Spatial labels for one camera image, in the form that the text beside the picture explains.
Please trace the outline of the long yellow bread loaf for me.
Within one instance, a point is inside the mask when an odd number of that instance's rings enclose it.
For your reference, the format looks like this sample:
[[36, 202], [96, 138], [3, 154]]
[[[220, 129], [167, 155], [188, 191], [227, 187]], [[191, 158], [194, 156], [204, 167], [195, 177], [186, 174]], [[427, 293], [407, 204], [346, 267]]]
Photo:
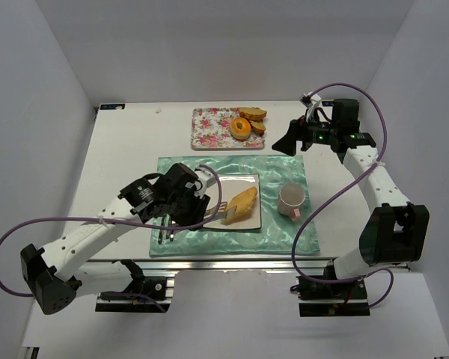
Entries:
[[257, 188], [250, 187], [236, 195], [227, 205], [224, 224], [232, 224], [247, 218], [254, 210], [257, 199]]

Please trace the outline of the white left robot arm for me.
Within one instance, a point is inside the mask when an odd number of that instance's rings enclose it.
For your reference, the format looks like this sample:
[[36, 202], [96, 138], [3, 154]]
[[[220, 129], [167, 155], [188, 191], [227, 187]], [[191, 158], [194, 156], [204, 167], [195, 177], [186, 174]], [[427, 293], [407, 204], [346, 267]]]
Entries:
[[210, 202], [206, 190], [217, 178], [205, 165], [192, 170], [175, 163], [165, 174], [148, 174], [125, 186], [97, 217], [83, 219], [72, 233], [41, 248], [25, 247], [22, 275], [42, 312], [57, 313], [83, 295], [145, 294], [144, 273], [132, 260], [93, 265], [90, 258], [153, 218], [167, 215], [179, 227], [202, 227]]

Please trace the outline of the metal serving tongs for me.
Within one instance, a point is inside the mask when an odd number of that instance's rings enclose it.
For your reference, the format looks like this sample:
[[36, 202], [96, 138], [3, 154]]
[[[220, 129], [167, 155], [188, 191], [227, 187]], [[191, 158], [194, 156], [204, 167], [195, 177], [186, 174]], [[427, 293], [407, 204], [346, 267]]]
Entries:
[[228, 202], [221, 202], [213, 208], [207, 209], [204, 214], [205, 220], [217, 218], [221, 220], [230, 220], [236, 212], [236, 206], [230, 206]]

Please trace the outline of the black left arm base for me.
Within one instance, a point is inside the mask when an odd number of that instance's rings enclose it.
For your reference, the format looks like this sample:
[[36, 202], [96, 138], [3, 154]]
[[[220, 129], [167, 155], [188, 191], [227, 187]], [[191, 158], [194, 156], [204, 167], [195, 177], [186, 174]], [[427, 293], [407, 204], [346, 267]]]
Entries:
[[145, 276], [132, 260], [121, 260], [129, 270], [132, 281], [122, 291], [106, 291], [98, 295], [96, 311], [122, 313], [166, 313], [170, 304], [165, 301], [168, 279]]

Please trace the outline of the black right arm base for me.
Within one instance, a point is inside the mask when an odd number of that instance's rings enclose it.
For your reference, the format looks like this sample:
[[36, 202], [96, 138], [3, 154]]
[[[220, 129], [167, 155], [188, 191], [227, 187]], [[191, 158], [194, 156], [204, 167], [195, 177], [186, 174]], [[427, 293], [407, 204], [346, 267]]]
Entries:
[[290, 291], [298, 295], [301, 317], [369, 316], [367, 290], [362, 280], [352, 283], [324, 284], [296, 278]]

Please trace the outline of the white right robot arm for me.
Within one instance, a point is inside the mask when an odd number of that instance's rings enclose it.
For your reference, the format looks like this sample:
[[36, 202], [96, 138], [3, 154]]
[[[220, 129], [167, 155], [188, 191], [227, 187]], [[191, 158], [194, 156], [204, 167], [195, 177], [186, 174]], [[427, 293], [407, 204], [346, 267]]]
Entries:
[[373, 137], [361, 132], [358, 101], [332, 100], [332, 116], [325, 120], [319, 118], [321, 100], [303, 96], [301, 101], [307, 108], [305, 115], [290, 121], [287, 133], [273, 144], [273, 150], [294, 156], [297, 142], [302, 142], [302, 150], [313, 144], [329, 146], [352, 174], [370, 211], [358, 247], [329, 263], [326, 280], [346, 282], [385, 265], [418, 261], [430, 213], [399, 190], [379, 159]]

